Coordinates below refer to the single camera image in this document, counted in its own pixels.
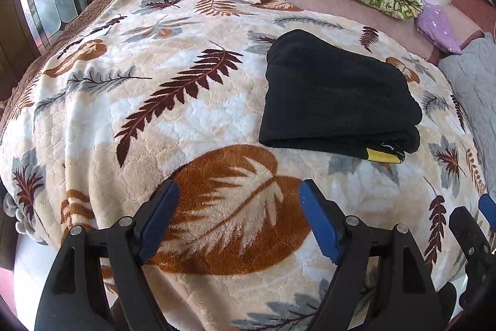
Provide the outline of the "black pants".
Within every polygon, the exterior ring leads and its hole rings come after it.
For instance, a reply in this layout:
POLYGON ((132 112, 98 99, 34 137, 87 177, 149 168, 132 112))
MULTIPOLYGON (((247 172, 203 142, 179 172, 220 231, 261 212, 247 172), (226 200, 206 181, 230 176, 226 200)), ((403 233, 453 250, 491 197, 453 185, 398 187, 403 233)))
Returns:
POLYGON ((394 164, 419 149, 422 110, 386 62, 296 29, 268 50, 266 79, 263 145, 394 164))

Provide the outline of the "grey quilt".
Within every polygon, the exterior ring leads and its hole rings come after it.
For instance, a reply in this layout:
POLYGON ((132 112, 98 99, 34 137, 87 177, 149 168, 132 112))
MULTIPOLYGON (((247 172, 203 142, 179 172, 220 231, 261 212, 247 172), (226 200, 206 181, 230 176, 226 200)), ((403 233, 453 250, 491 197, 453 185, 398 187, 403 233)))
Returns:
POLYGON ((490 197, 495 197, 495 40, 490 33, 471 41, 459 55, 446 56, 439 69, 467 115, 482 159, 490 197))

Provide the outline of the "pink bed sheet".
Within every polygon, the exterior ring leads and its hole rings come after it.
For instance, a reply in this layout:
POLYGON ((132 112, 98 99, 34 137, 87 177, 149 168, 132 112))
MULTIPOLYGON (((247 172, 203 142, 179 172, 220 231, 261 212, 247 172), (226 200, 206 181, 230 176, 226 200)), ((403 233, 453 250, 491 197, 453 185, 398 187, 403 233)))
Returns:
MULTIPOLYGON (((409 53, 436 65, 445 57, 416 29, 413 20, 391 18, 355 0, 286 0, 295 7, 355 20, 373 27, 401 44, 409 53)), ((451 0, 442 9, 461 48, 485 33, 495 33, 495 7, 484 0, 451 0)))

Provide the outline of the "purple floral pillow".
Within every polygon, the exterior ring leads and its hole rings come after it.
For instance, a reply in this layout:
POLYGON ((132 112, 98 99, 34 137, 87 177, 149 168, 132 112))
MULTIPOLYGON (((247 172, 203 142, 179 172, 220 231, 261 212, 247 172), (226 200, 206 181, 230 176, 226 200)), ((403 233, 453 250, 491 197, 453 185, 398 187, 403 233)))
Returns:
POLYGON ((425 0, 423 3, 422 13, 415 18, 417 31, 443 53, 460 55, 462 53, 460 44, 445 11, 437 3, 425 0))

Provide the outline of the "leaf pattern plush blanket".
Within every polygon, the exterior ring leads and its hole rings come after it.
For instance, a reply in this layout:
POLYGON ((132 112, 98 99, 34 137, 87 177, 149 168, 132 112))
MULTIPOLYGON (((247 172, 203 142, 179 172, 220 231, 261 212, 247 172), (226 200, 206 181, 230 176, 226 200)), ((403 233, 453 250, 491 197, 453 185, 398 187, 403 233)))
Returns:
POLYGON ((436 286, 462 274, 447 220, 475 209, 485 181, 436 66, 383 32, 280 0, 108 0, 82 19, 4 114, 1 178, 19 232, 59 247, 175 178, 177 214, 144 273, 180 330, 308 325, 334 266, 299 207, 306 178, 367 224, 406 224, 436 286), (267 51, 292 29, 404 75, 424 114, 419 150, 391 165, 261 145, 267 51))

